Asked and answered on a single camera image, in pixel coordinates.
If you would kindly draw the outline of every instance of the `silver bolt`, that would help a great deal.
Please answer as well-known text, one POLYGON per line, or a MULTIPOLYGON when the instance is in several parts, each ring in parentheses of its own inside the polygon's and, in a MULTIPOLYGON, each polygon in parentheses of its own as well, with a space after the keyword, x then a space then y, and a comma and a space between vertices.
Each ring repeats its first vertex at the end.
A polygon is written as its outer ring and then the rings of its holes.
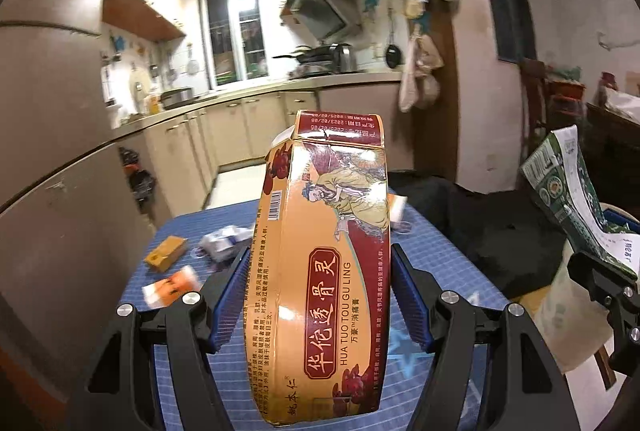
POLYGON ((452 290, 445 290, 442 294, 440 294, 440 299, 442 299, 445 303, 455 305, 458 301, 460 301, 460 296, 452 290))
POLYGON ((522 307, 522 305, 519 305, 517 303, 511 303, 508 310, 512 316, 520 317, 522 314, 524 314, 524 308, 522 307))
POLYGON ((182 302, 185 305, 195 305, 198 301, 200 301, 200 294, 197 292, 187 292, 182 296, 182 302))
POLYGON ((129 303, 124 303, 124 305, 120 305, 116 310, 116 313, 121 317, 126 317, 132 312, 133 312, 133 306, 130 305, 129 303))

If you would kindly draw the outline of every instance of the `kitchen floor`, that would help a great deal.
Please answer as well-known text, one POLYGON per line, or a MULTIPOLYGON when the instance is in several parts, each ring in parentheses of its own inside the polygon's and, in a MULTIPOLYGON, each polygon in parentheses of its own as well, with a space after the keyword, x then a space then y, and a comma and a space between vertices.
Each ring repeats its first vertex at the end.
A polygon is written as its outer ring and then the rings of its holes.
POLYGON ((207 209, 259 199, 266 167, 260 164, 220 173, 207 209))

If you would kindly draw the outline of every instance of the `blue table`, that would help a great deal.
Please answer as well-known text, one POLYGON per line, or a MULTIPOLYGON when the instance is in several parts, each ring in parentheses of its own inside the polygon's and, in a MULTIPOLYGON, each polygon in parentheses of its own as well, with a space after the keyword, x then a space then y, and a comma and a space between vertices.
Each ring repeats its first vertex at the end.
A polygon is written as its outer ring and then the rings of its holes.
MULTIPOLYGON (((120 302, 132 303, 140 311, 148 310, 142 296, 142 287, 171 275, 187 264, 196 270, 200 280, 204 282, 212 272, 212 265, 206 258, 195 259, 191 257, 190 249, 198 244, 204 234, 211 233, 225 225, 250 227, 255 221, 257 204, 257 201, 244 202, 180 216, 167 222, 149 244, 149 250, 171 234, 188 238, 189 250, 166 273, 150 271, 147 265, 141 262, 130 278, 120 302)), ((473 304, 495 309, 504 308, 507 300, 500 291, 414 208, 410 206, 405 208, 404 220, 413 224, 412 233, 392 233, 392 242, 402 245, 414 267, 428 270, 443 289, 455 290, 473 304)), ((473 429, 478 417, 482 379, 484 378, 484 353, 481 353, 482 351, 478 349, 479 353, 476 353, 474 358, 459 429, 473 429)), ((398 303, 392 295, 388 362, 380 409, 375 413, 343 419, 298 423, 291 426, 290 429, 404 430, 422 392, 431 360, 432 356, 423 353, 409 339, 398 303)), ((273 430, 273 427, 260 417, 252 398, 246 372, 242 318, 238 319, 231 341, 222 348, 220 353, 210 355, 209 363, 225 403, 226 411, 235 429, 237 431, 273 430)), ((175 402, 171 372, 164 346, 156 346, 156 370, 166 429, 168 431, 181 430, 182 424, 175 402)))

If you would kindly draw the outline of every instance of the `illustrated bearded man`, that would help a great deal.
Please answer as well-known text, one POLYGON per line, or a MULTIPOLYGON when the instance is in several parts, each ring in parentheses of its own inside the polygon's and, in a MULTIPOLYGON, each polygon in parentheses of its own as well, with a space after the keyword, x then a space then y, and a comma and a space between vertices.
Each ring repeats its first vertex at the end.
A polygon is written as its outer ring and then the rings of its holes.
POLYGON ((354 168, 341 168, 324 173, 316 183, 307 182, 302 196, 310 202, 322 200, 338 213, 335 239, 348 230, 354 220, 370 236, 383 237, 389 227, 386 184, 370 174, 354 168))

